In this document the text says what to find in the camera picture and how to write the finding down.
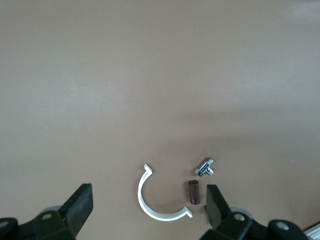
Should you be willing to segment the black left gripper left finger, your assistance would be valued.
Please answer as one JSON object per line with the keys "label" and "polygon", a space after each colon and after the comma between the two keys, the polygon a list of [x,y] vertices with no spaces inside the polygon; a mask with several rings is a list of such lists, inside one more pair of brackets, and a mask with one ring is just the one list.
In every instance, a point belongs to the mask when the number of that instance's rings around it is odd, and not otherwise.
{"label": "black left gripper left finger", "polygon": [[75,240],[93,211],[93,187],[82,184],[58,209],[40,213],[34,220],[37,240]]}

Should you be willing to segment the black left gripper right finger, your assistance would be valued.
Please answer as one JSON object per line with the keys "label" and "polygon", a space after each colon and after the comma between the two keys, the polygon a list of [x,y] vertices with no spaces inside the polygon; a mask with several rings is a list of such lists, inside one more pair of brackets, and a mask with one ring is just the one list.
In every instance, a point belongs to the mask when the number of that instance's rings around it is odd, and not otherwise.
{"label": "black left gripper right finger", "polygon": [[211,229],[202,240],[245,240],[249,236],[252,220],[244,213],[231,211],[217,185],[206,187],[205,212]]}

